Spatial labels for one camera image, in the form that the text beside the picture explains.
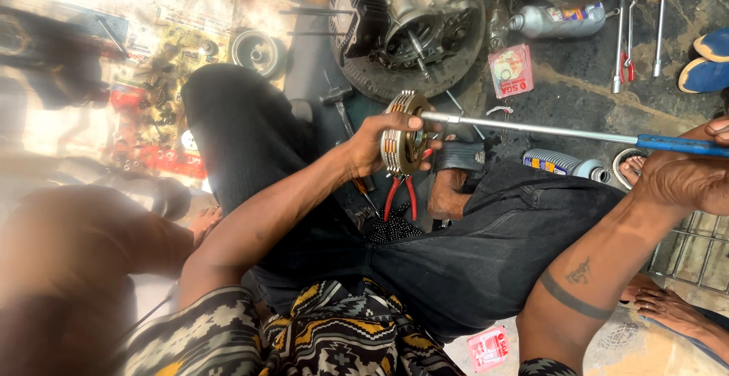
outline man's hand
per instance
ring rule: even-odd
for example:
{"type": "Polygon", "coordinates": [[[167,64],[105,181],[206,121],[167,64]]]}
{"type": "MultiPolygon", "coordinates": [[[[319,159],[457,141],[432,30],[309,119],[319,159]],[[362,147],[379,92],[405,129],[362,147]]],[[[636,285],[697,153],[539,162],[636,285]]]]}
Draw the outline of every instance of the man's hand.
{"type": "Polygon", "coordinates": [[[634,305],[640,308],[639,315],[655,319],[658,323],[690,337],[697,337],[698,332],[710,324],[706,316],[701,315],[670,288],[664,291],[643,288],[636,295],[634,305]]]}
{"type": "MultiPolygon", "coordinates": [[[[367,117],[357,133],[349,141],[340,145],[351,178],[372,175],[384,166],[380,156],[380,138],[383,131],[386,129],[416,131],[423,128],[423,125],[422,119],[404,112],[390,112],[367,117]]],[[[440,124],[432,125],[432,131],[440,129],[442,129],[440,124]]],[[[442,142],[428,139],[428,146],[439,150],[442,148],[442,142]]],[[[420,169],[430,169],[430,164],[422,162],[420,169]]]]}
{"type": "MultiPolygon", "coordinates": [[[[729,117],[683,134],[729,145],[729,117]]],[[[684,216],[694,210],[729,215],[729,158],[656,151],[648,157],[631,194],[684,216]]]]}

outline fingernail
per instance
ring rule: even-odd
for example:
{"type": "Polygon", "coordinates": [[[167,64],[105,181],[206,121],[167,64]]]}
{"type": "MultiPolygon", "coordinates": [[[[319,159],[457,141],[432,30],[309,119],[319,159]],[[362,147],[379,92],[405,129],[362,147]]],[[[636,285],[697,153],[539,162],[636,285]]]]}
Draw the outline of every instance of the fingernail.
{"type": "Polygon", "coordinates": [[[407,120],[407,126],[410,128],[420,128],[423,126],[423,120],[419,119],[418,117],[411,117],[409,120],[407,120]]]}
{"type": "Polygon", "coordinates": [[[719,132],[729,127],[729,120],[715,121],[713,123],[709,123],[708,127],[713,129],[714,132],[719,132]]]}

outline plastic bottle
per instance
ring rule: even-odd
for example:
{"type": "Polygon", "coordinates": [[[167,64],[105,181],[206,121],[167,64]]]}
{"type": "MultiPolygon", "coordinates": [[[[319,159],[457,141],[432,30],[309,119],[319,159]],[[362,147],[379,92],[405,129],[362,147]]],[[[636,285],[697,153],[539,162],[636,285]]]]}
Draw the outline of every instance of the plastic bottle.
{"type": "Polygon", "coordinates": [[[605,24],[602,3],[581,9],[525,6],[511,17],[509,28],[529,38],[581,37],[597,33],[605,24]]]}
{"type": "Polygon", "coordinates": [[[504,0],[491,0],[488,6],[488,51],[492,53],[506,48],[509,36],[509,10],[504,0]]]}
{"type": "Polygon", "coordinates": [[[581,160],[557,151],[535,148],[524,153],[524,165],[561,175],[590,178],[601,183],[610,181],[610,171],[597,159],[581,160]]]}

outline red packaging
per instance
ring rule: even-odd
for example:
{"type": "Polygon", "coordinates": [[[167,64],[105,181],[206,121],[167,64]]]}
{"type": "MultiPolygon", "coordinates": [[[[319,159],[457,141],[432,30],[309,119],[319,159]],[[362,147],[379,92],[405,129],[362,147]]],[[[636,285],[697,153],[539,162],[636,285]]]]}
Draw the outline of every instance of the red packaging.
{"type": "Polygon", "coordinates": [[[528,45],[515,45],[488,55],[497,98],[533,90],[532,55],[528,45]]]}
{"type": "Polygon", "coordinates": [[[471,356],[473,370],[477,373],[493,369],[504,363],[509,354],[509,337],[506,328],[501,325],[488,329],[468,340],[468,352],[471,356]]]}

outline screwdriver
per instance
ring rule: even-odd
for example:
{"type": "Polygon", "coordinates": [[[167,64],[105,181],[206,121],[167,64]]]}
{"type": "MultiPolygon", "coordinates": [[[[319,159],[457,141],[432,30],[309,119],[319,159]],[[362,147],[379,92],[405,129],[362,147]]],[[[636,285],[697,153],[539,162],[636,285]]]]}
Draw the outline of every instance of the screwdriver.
{"type": "Polygon", "coordinates": [[[534,126],[529,124],[508,123],[505,121],[482,120],[478,118],[461,117],[458,115],[443,114],[441,112],[423,111],[421,118],[438,123],[464,123],[477,126],[493,127],[497,129],[513,129],[516,131],[530,131],[539,134],[561,135],[563,137],[577,137],[597,139],[598,141],[619,142],[634,145],[638,148],[651,150],[674,151],[677,153],[700,154],[705,156],[721,156],[729,158],[729,148],[722,147],[713,141],[688,139],[678,137],[663,137],[661,135],[641,134],[638,136],[608,134],[606,132],[582,131],[579,129],[565,129],[550,126],[534,126]]]}
{"type": "Polygon", "coordinates": [[[362,177],[357,177],[352,180],[354,183],[354,186],[357,187],[357,190],[362,194],[362,196],[369,202],[370,205],[372,205],[372,209],[375,210],[375,214],[377,215],[377,218],[380,217],[380,211],[377,210],[377,207],[370,199],[368,193],[367,193],[367,184],[365,184],[365,179],[362,177]]]}

